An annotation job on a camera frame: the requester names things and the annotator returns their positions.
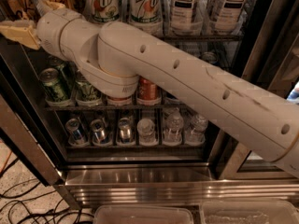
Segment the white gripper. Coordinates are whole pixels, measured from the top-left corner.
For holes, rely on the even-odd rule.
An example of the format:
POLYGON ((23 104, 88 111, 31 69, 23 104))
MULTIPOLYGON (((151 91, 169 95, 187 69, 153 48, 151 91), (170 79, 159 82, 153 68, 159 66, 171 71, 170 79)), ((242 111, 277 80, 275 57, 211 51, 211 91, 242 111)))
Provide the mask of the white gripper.
POLYGON ((41 47, 50 55, 64 61, 85 61, 74 49, 61 49, 61 36, 66 26, 75 20, 85 21, 83 16, 65 5, 50 0, 37 0, 37 10, 43 16, 37 23, 31 20, 1 21, 0 33, 7 39, 19 42, 30 49, 41 47))

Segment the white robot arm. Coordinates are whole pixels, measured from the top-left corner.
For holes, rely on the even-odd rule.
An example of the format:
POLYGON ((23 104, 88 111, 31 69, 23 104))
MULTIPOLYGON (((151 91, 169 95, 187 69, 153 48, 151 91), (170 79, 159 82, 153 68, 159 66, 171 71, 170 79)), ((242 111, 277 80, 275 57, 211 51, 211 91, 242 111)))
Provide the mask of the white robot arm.
POLYGON ((264 160, 299 176, 299 106, 134 26, 90 23, 66 7, 39 21, 0 23, 2 35, 76 65, 102 93, 125 98, 141 77, 171 93, 264 160))

